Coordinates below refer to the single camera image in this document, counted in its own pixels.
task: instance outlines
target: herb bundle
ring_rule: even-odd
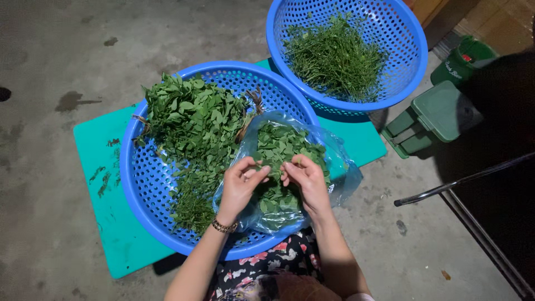
[[[200,74],[183,81],[164,73],[162,81],[144,88],[148,117],[137,116],[145,128],[135,142],[145,146],[145,138],[154,138],[160,158],[175,162],[170,217],[176,229],[200,236],[213,219],[213,193],[238,148],[236,135],[254,113],[246,114],[249,102],[244,97],[205,84]]]
[[[326,25],[289,26],[284,41],[288,67],[316,91],[348,102],[377,101],[379,75],[388,53],[361,38],[359,20],[349,24],[351,13],[332,16]]]
[[[330,183],[329,171],[325,164],[325,147],[311,144],[306,140],[308,131],[296,131],[291,126],[274,126],[267,123],[258,130],[258,150],[253,154],[255,161],[262,160],[262,165],[271,166],[270,180],[261,183],[255,190],[258,205],[264,214],[260,223],[263,227],[276,231],[293,224],[300,211],[301,195],[299,188],[291,183],[282,185],[280,166],[284,161],[291,162],[296,154],[303,154],[318,164]]]

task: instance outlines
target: plastic bag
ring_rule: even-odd
[[[307,142],[320,143],[325,146],[325,162],[331,177],[331,183],[327,185],[327,189],[332,207],[342,204],[358,188],[362,174],[355,162],[347,155],[343,147],[343,140],[321,127],[302,124],[282,111],[270,111],[253,118],[231,165],[257,151],[258,130],[266,123],[274,126],[293,127],[297,132],[307,130],[309,132],[305,138]],[[223,193],[223,184],[222,182],[219,185],[213,198],[212,206],[215,212],[219,211],[218,200]],[[258,203],[257,191],[253,194],[247,207],[240,213],[238,220],[237,232],[244,232],[251,228],[277,236],[288,236],[309,224],[307,212],[303,209],[301,201],[299,201],[297,209],[281,206],[281,210],[278,212],[263,213]]]

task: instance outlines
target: floral dress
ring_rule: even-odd
[[[312,228],[302,229],[265,252],[219,263],[212,283],[209,300],[275,300],[297,294],[296,288],[305,293],[323,283],[316,236]]]

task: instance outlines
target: green trash bin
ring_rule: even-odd
[[[442,142],[483,121],[481,113],[450,81],[443,81],[413,99],[381,134],[400,157]]]
[[[475,40],[472,36],[463,37],[461,44],[451,50],[449,56],[431,73],[434,86],[449,80],[455,86],[468,80],[474,69],[490,63],[498,54],[488,45]]]

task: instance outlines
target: teal mat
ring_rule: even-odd
[[[271,69],[268,60],[257,63]],[[130,211],[119,176],[119,154],[126,125],[135,106],[74,127],[74,139],[93,204],[102,248],[113,278],[121,278],[163,259],[174,251],[154,239]],[[344,139],[358,166],[386,154],[386,148],[366,115],[335,122],[319,117],[322,127]]]

